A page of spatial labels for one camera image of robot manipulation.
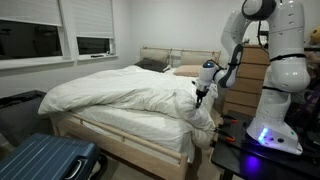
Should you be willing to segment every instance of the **wooden headboard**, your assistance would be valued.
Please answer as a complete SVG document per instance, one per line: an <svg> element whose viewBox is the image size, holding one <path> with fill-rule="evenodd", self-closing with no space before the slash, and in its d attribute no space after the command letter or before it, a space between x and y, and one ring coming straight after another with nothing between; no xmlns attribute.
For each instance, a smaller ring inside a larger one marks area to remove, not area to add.
<svg viewBox="0 0 320 180"><path fill-rule="evenodd" d="M172 67L180 64L181 54L184 52L195 53L195 54L203 54L206 56L212 56L212 60L216 63L219 63L221 51L205 51L205 50L191 50L191 49L179 49L179 48L159 48L159 47L142 47L142 49L151 49L151 50L167 50L170 52L169 54L169 64Z"/></svg>

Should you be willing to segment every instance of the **mattress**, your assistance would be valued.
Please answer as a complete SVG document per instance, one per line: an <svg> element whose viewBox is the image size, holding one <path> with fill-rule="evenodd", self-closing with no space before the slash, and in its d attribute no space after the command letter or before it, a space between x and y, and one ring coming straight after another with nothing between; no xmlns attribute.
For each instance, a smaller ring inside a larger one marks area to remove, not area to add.
<svg viewBox="0 0 320 180"><path fill-rule="evenodd" d="M171 70L166 74L173 74L173 72L174 70ZM190 84L196 78L181 79L183 80L179 81L179 87L192 87L188 91L195 96L196 88L195 86L190 86ZM217 92L213 90L214 88L216 87L212 87L212 91L209 91L208 95L203 99L202 105L208 112L211 112ZM81 107L72 111L80 116L107 124L160 146L186 154L188 162L193 162L195 146L191 138L191 125L184 120L157 112L117 109L108 105ZM96 126L84 125L98 133L108 134L107 131Z"/></svg>

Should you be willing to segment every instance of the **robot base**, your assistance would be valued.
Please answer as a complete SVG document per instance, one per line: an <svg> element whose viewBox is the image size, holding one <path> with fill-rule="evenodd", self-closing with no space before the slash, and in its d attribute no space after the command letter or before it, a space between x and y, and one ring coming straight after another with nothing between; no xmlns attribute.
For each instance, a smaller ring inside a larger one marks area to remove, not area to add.
<svg viewBox="0 0 320 180"><path fill-rule="evenodd" d="M283 121L257 113L247 133L262 146L301 155L297 134Z"/></svg>

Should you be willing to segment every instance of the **white robot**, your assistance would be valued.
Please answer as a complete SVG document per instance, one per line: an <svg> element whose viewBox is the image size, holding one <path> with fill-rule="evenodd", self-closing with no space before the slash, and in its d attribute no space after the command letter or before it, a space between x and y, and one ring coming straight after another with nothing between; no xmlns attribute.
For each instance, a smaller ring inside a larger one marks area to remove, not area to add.
<svg viewBox="0 0 320 180"><path fill-rule="evenodd" d="M303 49L304 10L300 2L246 0L242 12L233 11L221 38L230 56L228 67L222 68L213 61L203 64L196 82L196 106L200 106L212 81L222 88L234 84L242 58L244 33L252 21L262 20L269 24L271 65L264 78L256 115L247 133L262 146L300 155L303 150L298 136L284 122L291 102L290 93L305 89L310 82Z"/></svg>

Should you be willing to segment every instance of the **white comforter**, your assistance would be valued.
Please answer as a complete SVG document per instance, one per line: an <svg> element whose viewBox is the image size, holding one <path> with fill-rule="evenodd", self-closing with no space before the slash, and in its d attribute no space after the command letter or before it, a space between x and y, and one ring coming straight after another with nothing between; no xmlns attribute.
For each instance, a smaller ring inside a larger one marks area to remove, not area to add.
<svg viewBox="0 0 320 180"><path fill-rule="evenodd" d="M208 148L214 123L209 113L195 108L195 92L181 78L129 66L120 70L102 71L62 84L45 96L39 114L107 105L120 109L154 111L187 121L193 142Z"/></svg>

